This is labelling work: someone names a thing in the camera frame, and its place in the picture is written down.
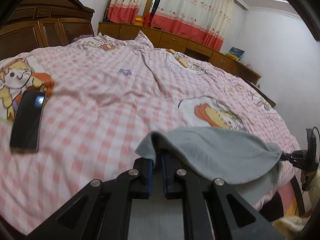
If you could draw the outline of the person's right hand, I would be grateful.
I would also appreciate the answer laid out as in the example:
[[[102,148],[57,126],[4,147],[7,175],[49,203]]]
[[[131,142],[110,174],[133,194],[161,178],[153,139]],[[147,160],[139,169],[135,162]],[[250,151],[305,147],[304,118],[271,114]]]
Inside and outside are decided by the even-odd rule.
[[[314,172],[301,171],[300,182],[303,191],[319,194],[319,168]]]

